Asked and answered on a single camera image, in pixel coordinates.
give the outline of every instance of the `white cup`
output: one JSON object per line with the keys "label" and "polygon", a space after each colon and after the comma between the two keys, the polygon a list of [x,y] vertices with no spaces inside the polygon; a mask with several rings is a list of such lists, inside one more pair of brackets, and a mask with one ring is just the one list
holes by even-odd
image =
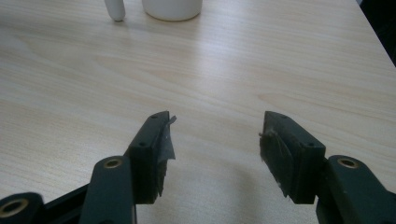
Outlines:
{"label": "white cup", "polygon": [[162,21],[184,21],[201,12],[202,0],[142,0],[143,9]]}

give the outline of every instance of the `light wooden surface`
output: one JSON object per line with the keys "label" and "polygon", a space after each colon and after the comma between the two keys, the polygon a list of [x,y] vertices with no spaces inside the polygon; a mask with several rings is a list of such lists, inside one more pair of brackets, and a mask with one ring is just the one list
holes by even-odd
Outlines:
{"label": "light wooden surface", "polygon": [[265,110],[396,191],[396,69],[355,0],[207,0],[183,22],[125,6],[115,23],[103,1],[0,2],[0,198],[88,183],[163,110],[177,160],[141,223],[317,223],[260,159]]}

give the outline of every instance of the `dark object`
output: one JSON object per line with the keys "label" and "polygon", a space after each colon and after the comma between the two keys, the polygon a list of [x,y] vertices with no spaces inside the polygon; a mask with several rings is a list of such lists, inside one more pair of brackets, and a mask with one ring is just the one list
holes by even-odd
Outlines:
{"label": "dark object", "polygon": [[137,223],[135,205],[154,203],[163,191],[167,160],[175,154],[169,112],[150,116],[124,156],[96,163],[91,183],[43,204],[36,193],[0,201],[0,223]]}
{"label": "dark object", "polygon": [[285,196],[314,203],[319,223],[396,223],[396,201],[370,169],[347,156],[325,159],[325,146],[294,120],[265,112],[261,156]]}
{"label": "dark object", "polygon": [[361,10],[396,66],[396,1],[363,0]]}

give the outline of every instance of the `wooden table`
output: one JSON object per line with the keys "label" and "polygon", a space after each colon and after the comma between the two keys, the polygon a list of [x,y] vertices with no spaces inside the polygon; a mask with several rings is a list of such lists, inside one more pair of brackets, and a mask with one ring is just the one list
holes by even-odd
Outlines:
{"label": "wooden table", "polygon": [[141,223],[317,223],[260,159],[266,110],[396,191],[396,68],[354,0],[204,1],[183,22],[125,6],[0,3],[0,198],[85,185],[163,110],[177,159]]}

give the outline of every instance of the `black mechanical part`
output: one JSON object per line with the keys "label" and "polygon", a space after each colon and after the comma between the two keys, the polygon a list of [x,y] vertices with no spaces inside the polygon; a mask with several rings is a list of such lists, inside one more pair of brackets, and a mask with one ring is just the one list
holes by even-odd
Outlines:
{"label": "black mechanical part", "polygon": [[132,182],[129,158],[116,156],[97,162],[79,223],[136,223],[131,209]]}
{"label": "black mechanical part", "polygon": [[154,203],[163,192],[167,160],[175,158],[169,129],[175,119],[168,111],[150,116],[124,154],[131,160],[137,204]]}
{"label": "black mechanical part", "polygon": [[395,201],[363,162],[331,156],[324,172],[345,223],[396,223]]}
{"label": "black mechanical part", "polygon": [[14,194],[2,199],[0,223],[131,223],[129,220],[136,223],[135,205],[154,203],[163,191],[167,160],[175,158],[170,138],[170,125],[175,120],[176,117],[169,119],[168,111],[151,115],[124,156],[99,161],[90,184],[52,202],[43,204],[36,193]]}
{"label": "black mechanical part", "polygon": [[326,147],[291,118],[265,112],[261,156],[294,203],[313,203]]}
{"label": "black mechanical part", "polygon": [[44,204],[39,194],[14,194],[0,201],[0,223],[42,223]]}
{"label": "black mechanical part", "polygon": [[396,224],[395,194],[361,161],[324,158],[325,146],[289,117],[266,112],[261,156],[294,203],[318,196],[320,224]]}
{"label": "black mechanical part", "polygon": [[89,185],[75,189],[62,197],[45,204],[45,223],[78,223],[82,205]]}

